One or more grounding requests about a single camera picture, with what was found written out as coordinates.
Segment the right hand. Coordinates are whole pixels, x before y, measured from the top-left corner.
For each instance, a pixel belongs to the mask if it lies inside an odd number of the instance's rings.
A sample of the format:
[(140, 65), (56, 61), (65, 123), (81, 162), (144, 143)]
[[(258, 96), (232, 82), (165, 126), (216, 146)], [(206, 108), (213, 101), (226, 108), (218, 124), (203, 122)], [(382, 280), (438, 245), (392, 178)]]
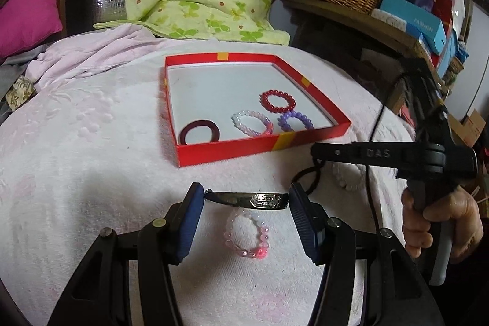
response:
[(453, 226), (451, 259), (454, 262), (468, 257), (482, 241), (484, 230), (478, 205), (460, 186), (421, 213), (414, 209), (414, 197), (409, 189), (404, 190), (401, 202), (405, 249), (413, 259), (419, 258), (423, 249), (433, 246), (431, 230), (436, 222), (450, 222)]

